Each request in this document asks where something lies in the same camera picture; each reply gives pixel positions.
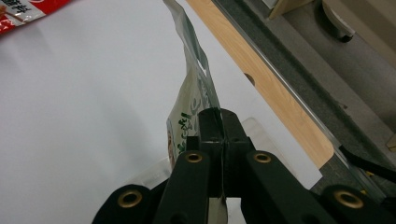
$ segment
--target snack bag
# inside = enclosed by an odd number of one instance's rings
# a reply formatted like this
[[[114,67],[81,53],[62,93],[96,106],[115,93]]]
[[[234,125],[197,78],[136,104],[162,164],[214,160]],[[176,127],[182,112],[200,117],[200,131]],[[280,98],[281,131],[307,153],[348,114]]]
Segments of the snack bag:
[[[50,14],[69,0],[0,0],[0,34]]]
[[[198,113],[208,108],[219,111],[220,106],[206,55],[189,18],[175,0],[163,1],[172,12],[177,33],[184,43],[187,65],[187,75],[167,120],[169,159],[174,166],[177,156],[186,150],[187,136],[197,134]]]

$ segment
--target red package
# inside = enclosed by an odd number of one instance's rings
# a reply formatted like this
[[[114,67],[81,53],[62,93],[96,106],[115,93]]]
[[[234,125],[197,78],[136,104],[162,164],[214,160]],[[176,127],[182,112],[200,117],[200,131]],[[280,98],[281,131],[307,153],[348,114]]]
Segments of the red package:
[[[0,34],[50,14],[69,0],[0,0]]]

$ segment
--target gray floor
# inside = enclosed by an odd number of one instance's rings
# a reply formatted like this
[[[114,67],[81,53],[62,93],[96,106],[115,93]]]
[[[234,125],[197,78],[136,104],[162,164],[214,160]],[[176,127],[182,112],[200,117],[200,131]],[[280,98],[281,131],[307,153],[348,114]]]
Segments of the gray floor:
[[[214,1],[301,96],[348,151],[395,170],[385,144],[396,129],[396,72],[361,38],[340,43],[332,26],[308,4],[275,20],[260,0]],[[314,191],[340,183],[358,188],[332,158]],[[388,195],[396,187],[378,177]]]

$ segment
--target silver snack bag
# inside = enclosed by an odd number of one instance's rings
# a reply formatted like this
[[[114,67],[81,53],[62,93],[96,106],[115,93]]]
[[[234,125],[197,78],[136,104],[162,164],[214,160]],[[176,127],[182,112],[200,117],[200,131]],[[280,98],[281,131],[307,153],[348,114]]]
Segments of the silver snack bag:
[[[178,155],[186,150],[187,136],[197,134],[197,115],[204,109],[220,109],[219,99],[209,72],[207,58],[183,7],[175,0],[163,0],[172,13],[177,34],[184,44],[187,75],[177,101],[166,122],[168,151],[172,166]]]

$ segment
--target white paper sheet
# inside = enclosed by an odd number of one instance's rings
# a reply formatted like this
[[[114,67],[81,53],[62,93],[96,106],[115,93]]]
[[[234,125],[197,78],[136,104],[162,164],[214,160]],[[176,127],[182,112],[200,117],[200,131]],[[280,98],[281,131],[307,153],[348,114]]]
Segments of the white paper sheet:
[[[221,106],[255,118],[312,186],[313,163],[180,3]],[[90,223],[113,190],[167,156],[165,122],[185,60],[162,1],[72,1],[0,36],[0,71],[0,223]]]

